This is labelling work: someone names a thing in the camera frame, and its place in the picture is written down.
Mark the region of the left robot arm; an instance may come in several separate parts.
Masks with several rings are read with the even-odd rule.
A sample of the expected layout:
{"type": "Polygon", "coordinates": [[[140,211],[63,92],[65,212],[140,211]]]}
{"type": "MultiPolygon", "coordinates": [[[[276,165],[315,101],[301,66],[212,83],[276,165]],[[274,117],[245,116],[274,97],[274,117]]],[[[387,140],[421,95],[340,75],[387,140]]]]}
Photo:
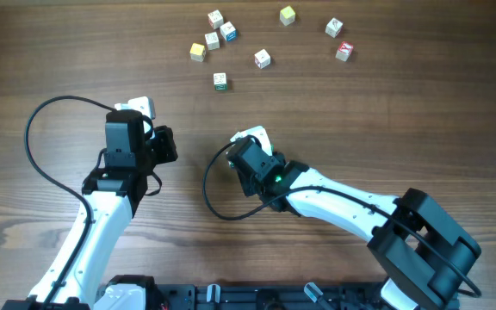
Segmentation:
{"type": "Polygon", "coordinates": [[[51,267],[24,300],[6,309],[92,309],[118,238],[129,226],[158,164],[177,159],[173,132],[154,114],[134,109],[106,115],[106,146],[76,194],[80,209],[51,267]]]}

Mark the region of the white block moved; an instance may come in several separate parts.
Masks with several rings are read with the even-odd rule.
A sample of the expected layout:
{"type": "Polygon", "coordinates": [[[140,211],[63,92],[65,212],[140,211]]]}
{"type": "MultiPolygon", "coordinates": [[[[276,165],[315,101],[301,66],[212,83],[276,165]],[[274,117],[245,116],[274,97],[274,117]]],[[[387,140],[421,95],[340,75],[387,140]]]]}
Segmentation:
{"type": "Polygon", "coordinates": [[[244,137],[245,137],[245,133],[244,132],[237,132],[235,135],[233,135],[230,138],[230,141],[231,142],[236,142],[237,140],[240,140],[240,139],[242,139],[244,137]]]}

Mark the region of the white block red edge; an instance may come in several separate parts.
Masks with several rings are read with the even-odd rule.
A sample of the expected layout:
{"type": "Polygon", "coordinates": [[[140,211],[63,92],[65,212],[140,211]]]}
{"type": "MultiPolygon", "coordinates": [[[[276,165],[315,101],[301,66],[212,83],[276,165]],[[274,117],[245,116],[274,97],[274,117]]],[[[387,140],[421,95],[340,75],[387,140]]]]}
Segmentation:
{"type": "Polygon", "coordinates": [[[209,51],[220,48],[220,39],[216,32],[205,34],[205,41],[209,51]]]}

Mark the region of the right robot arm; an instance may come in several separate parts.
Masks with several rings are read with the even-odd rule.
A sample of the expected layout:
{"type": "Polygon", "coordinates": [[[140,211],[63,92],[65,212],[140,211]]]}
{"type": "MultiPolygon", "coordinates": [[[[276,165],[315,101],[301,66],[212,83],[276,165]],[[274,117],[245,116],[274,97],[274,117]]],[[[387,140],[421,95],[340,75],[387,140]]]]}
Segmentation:
{"type": "Polygon", "coordinates": [[[445,309],[469,284],[477,242],[428,194],[378,195],[333,181],[253,138],[238,139],[226,158],[246,195],[276,212],[323,220],[356,235],[387,273],[382,299],[395,309],[445,309]]]}

